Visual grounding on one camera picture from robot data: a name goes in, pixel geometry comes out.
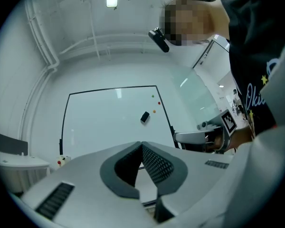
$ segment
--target black t-shirt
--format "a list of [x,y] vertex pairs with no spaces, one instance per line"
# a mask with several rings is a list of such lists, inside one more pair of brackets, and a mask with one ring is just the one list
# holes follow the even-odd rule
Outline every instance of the black t-shirt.
[[260,95],[285,45],[279,14],[262,0],[221,0],[230,19],[229,59],[244,111],[254,135],[275,125]]

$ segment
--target hair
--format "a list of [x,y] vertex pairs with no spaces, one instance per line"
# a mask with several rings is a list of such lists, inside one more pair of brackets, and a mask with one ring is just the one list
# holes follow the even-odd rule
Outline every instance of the hair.
[[[171,7],[173,6],[173,2],[175,2],[176,0],[171,0],[168,3],[163,4],[162,8],[164,9],[164,16],[161,16],[160,19],[160,24],[161,24],[161,28],[163,30],[164,34],[168,34],[168,37],[171,36],[171,34],[173,33],[173,31],[171,31]],[[205,2],[213,2],[215,0],[196,0],[196,1],[205,1]],[[173,38],[171,38],[171,40],[174,41],[174,44],[176,46],[181,46],[181,40],[179,39],[175,39],[174,37],[177,37],[176,35],[173,36]],[[194,44],[202,44],[202,43],[209,43],[208,40],[203,40],[203,41],[195,41]]]

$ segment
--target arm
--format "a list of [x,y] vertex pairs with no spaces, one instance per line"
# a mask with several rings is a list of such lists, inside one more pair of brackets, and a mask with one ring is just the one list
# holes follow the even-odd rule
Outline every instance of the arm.
[[[235,130],[231,136],[229,147],[225,151],[237,148],[242,143],[251,142],[252,141],[251,135],[252,133],[249,127]],[[222,143],[222,135],[219,135],[215,138],[214,145],[207,147],[207,150],[219,149],[221,147],[221,143]]]

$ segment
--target whiteboard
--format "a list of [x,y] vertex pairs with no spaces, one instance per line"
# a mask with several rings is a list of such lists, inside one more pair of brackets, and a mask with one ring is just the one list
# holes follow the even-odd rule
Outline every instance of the whiteboard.
[[[145,112],[150,116],[143,124],[140,119]],[[175,147],[157,87],[70,94],[62,130],[64,155],[73,159],[134,141]]]

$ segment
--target black eraser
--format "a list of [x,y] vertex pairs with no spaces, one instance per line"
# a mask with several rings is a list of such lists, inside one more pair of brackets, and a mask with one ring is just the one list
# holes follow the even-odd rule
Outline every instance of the black eraser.
[[146,122],[146,120],[147,120],[147,118],[149,117],[149,113],[148,112],[145,112],[143,115],[142,115],[142,117],[141,117],[141,121],[143,122],[143,123],[145,123]]

